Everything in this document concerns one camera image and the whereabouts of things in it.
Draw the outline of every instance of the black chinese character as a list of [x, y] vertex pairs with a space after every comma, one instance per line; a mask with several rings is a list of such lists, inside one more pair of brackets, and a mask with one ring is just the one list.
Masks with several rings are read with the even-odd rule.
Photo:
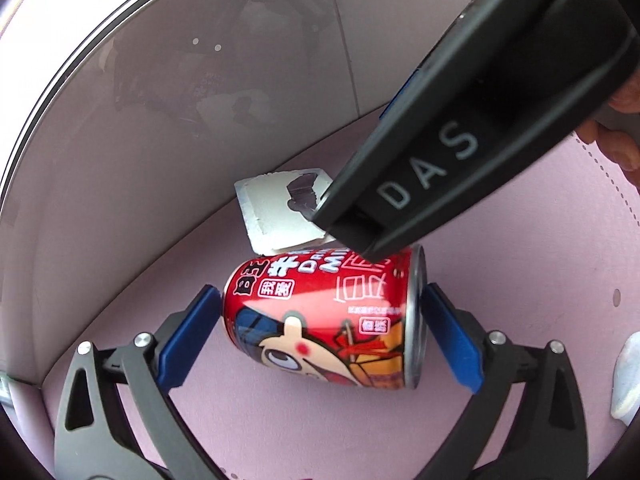
[[269, 265], [268, 260], [264, 260], [263, 262], [259, 260], [255, 260], [247, 263], [244, 266], [244, 269], [242, 269], [242, 272], [240, 272], [240, 274], [242, 274], [243, 276], [246, 274], [250, 274], [252, 276], [257, 276], [259, 278], [260, 276], [262, 276], [263, 272], [265, 271], [268, 265]]
[[250, 296], [254, 291], [254, 284], [257, 278], [255, 276], [241, 276], [236, 282], [236, 296]]

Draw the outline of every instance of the beverage can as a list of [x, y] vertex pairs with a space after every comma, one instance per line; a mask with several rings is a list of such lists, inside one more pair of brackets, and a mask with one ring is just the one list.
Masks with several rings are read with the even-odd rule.
[[420, 245], [371, 264], [348, 249], [262, 256], [229, 278], [231, 341], [271, 368], [371, 388], [415, 388], [427, 327]]

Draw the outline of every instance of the human hand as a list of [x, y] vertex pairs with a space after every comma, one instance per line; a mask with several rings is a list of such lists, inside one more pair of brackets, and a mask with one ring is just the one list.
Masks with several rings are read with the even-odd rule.
[[[609, 106], [623, 114], [640, 112], [640, 71], [613, 94]], [[609, 130], [593, 119], [581, 124], [575, 133], [585, 144], [596, 142], [602, 154], [619, 165], [625, 178], [640, 192], [640, 149], [629, 134]]]

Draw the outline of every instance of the cartoon eye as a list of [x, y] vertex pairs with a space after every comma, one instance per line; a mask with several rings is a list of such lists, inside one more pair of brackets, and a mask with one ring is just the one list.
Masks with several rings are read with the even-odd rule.
[[265, 357], [276, 366], [284, 368], [285, 370], [302, 370], [300, 363], [296, 361], [289, 354], [281, 352], [280, 350], [267, 350], [264, 352]]

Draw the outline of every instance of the can lid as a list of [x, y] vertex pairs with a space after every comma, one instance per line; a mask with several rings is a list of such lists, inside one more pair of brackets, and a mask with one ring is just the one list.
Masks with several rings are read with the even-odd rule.
[[404, 314], [404, 385], [417, 388], [427, 345], [427, 323], [420, 311], [422, 290], [427, 284], [427, 265], [421, 245], [412, 246]]

